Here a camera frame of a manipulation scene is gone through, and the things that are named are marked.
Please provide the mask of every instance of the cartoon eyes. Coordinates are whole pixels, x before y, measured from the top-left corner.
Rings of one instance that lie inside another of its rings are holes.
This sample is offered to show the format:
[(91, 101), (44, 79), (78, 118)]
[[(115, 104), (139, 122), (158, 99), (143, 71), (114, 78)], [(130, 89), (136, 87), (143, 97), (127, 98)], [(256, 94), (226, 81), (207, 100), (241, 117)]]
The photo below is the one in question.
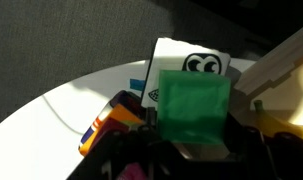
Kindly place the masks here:
[(221, 62), (219, 57), (212, 54), (191, 54), (185, 60), (182, 70), (220, 74)]

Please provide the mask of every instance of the white table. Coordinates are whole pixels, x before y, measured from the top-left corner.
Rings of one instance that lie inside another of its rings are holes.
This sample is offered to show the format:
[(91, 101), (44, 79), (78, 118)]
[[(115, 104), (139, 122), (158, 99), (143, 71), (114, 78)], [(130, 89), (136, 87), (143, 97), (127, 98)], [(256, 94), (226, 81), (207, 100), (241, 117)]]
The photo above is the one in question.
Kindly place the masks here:
[[(232, 59), (230, 66), (243, 72), (254, 63)], [(130, 78), (145, 76), (145, 61), (116, 66), (63, 84), (17, 110), (0, 124), (0, 179), (66, 179), (82, 160), (78, 144), (100, 110), (118, 91), (129, 90)]]

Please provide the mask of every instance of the pink object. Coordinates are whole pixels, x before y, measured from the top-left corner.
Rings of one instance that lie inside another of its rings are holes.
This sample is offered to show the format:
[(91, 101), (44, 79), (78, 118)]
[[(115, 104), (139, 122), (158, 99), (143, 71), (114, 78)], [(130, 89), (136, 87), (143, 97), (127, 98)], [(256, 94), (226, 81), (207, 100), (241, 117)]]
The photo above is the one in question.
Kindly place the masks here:
[(146, 180), (147, 177), (144, 174), (139, 163), (128, 164), (117, 180)]

